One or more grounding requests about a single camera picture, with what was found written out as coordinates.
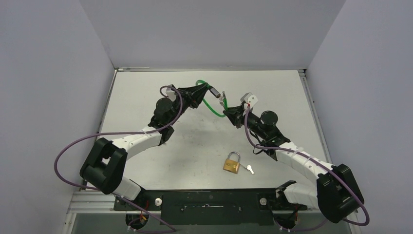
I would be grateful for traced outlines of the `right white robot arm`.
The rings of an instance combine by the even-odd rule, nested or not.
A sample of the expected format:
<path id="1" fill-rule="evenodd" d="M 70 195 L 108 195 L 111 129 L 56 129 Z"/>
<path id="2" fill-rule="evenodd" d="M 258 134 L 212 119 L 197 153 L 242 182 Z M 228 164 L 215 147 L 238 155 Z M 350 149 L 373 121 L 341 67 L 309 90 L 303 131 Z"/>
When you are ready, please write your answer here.
<path id="1" fill-rule="evenodd" d="M 278 207 L 288 209 L 293 204 L 305 205 L 320 210 L 333 223 L 343 220 L 354 225 L 358 222 L 349 220 L 348 216 L 362 209 L 366 218 L 362 225 L 369 224 L 364 198 L 348 166 L 324 162 L 296 146 L 277 128 L 278 116 L 272 111 L 265 111 L 258 117 L 247 104 L 242 104 L 224 110 L 223 114 L 236 128 L 244 127 L 253 147 L 312 182 L 311 186 L 305 186 L 292 181 L 278 188 L 275 196 Z"/>

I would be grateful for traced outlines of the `brass padlock keys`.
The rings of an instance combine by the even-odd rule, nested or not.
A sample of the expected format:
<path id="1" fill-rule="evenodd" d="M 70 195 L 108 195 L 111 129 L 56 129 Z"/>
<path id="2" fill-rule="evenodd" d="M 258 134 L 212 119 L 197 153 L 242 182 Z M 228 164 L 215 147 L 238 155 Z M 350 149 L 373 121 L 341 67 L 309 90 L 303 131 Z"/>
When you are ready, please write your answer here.
<path id="1" fill-rule="evenodd" d="M 249 173 L 251 173 L 252 175 L 255 174 L 254 171 L 252 170 L 252 166 L 251 166 L 251 165 L 244 166 L 244 165 L 240 164 L 239 166 L 240 166 L 240 168 L 243 168 L 243 169 L 247 170 L 247 171 L 248 171 Z"/>

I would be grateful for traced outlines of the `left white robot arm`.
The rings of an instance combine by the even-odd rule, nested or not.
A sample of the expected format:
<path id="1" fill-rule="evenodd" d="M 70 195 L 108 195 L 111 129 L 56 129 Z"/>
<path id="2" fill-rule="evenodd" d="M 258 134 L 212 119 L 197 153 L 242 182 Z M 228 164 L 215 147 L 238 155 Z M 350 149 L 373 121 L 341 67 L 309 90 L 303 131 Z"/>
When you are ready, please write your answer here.
<path id="1" fill-rule="evenodd" d="M 121 138 L 98 139 L 80 169 L 80 176 L 104 194 L 126 198 L 133 210 L 145 205 L 145 196 L 133 180 L 124 175 L 126 162 L 149 148 L 166 143 L 174 133 L 173 123 L 187 108 L 195 109 L 205 94 L 216 90 L 207 83 L 193 87 L 167 87 L 166 95 L 156 103 L 153 116 L 147 127 L 137 134 L 123 134 Z"/>

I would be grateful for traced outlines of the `green cable lock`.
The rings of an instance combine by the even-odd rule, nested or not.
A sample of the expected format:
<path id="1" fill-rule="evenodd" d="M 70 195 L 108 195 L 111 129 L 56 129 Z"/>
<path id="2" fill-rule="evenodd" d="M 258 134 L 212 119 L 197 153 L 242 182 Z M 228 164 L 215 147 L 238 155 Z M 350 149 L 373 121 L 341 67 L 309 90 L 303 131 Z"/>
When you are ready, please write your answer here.
<path id="1" fill-rule="evenodd" d="M 216 99 L 218 99 L 218 101 L 219 101 L 219 97 L 221 96 L 222 93 L 219 92 L 215 87 L 213 87 L 212 85 L 210 85 L 209 83 L 207 83 L 206 81 L 201 80 L 201 79 L 197 80 L 197 81 L 195 82 L 195 84 L 196 84 L 196 85 L 206 84 L 208 90 L 209 90 L 209 91 L 212 93 L 212 95 L 213 95 Z M 206 106 L 214 115 L 216 115 L 216 116 L 218 116 L 218 117 L 221 117 L 221 118 L 226 117 L 226 116 L 223 114 L 223 111 L 224 111 L 224 110 L 227 110 L 227 108 L 228 108 L 227 100 L 226 100 L 227 106 L 226 106 L 225 109 L 222 107 L 223 110 L 222 110 L 221 112 L 217 111 L 214 107 L 212 107 L 212 106 L 210 105 L 210 103 L 209 103 L 205 98 L 203 98 L 203 103 L 205 104 L 205 106 Z"/>

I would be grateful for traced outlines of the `brass padlock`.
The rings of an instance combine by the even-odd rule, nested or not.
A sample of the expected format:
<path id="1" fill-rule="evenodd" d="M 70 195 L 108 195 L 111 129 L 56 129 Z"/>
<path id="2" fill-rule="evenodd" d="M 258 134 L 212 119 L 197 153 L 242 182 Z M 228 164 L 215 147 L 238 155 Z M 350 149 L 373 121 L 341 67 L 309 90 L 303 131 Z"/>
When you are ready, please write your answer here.
<path id="1" fill-rule="evenodd" d="M 224 162 L 223 170 L 237 174 L 240 167 L 241 156 L 238 152 L 230 152 Z"/>

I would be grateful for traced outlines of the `cable lock keys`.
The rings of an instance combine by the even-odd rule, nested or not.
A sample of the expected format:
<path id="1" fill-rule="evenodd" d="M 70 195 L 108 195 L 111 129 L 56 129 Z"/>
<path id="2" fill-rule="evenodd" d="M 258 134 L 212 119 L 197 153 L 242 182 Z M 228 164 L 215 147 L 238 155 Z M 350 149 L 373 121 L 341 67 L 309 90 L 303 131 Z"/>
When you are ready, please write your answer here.
<path id="1" fill-rule="evenodd" d="M 224 109 L 226 108 L 227 103 L 226 103 L 226 95 L 225 95 L 224 91 L 222 92 L 221 96 L 219 97 L 219 103 Z"/>

